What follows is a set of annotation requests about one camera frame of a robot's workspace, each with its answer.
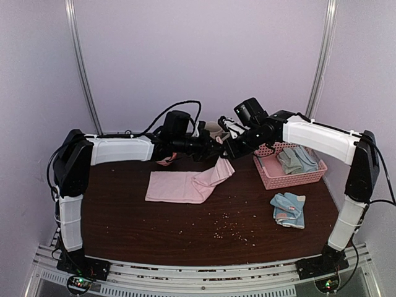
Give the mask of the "large pink towel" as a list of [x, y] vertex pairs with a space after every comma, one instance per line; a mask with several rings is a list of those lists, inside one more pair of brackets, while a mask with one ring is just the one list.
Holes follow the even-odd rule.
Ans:
[[145, 200], [177, 204], [202, 204], [216, 186], [235, 173], [231, 163], [219, 158], [215, 166], [202, 171], [153, 171]]

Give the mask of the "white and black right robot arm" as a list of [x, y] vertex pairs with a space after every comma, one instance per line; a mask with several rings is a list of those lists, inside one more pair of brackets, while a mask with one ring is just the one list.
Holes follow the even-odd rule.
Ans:
[[235, 121], [221, 116], [218, 123], [231, 134], [225, 141], [227, 157], [234, 160], [276, 142], [301, 145], [342, 161], [350, 167], [345, 200], [335, 226], [317, 260], [317, 268], [330, 273], [341, 263], [342, 252], [360, 228], [379, 176], [379, 154], [371, 131], [344, 131], [316, 123], [301, 113], [280, 110], [268, 114], [255, 98], [234, 108]]

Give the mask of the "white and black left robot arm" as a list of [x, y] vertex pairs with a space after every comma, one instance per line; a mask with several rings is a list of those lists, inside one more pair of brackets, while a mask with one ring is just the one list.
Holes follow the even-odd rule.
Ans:
[[175, 153], [201, 161], [222, 152], [203, 121], [195, 123], [192, 132], [188, 132], [190, 124], [190, 115], [176, 110], [168, 112], [165, 122], [153, 132], [104, 136], [84, 134], [78, 129], [69, 132], [54, 154], [51, 190], [64, 263], [76, 275], [84, 274], [89, 268], [82, 241], [81, 209], [91, 167], [119, 161], [170, 162]]

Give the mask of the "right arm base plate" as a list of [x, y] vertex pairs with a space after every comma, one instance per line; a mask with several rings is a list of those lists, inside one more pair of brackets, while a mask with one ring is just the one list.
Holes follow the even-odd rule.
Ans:
[[323, 255], [312, 258], [303, 258], [295, 262], [296, 271], [300, 280], [317, 278], [339, 270], [349, 268], [349, 263], [344, 256], [336, 262], [325, 259]]

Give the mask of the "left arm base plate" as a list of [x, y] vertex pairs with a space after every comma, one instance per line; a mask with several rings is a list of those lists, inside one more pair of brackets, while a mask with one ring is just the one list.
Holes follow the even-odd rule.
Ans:
[[76, 266], [70, 260], [58, 260], [56, 268], [69, 274], [106, 281], [110, 272], [111, 263], [106, 260], [98, 260], [86, 257], [83, 264]]

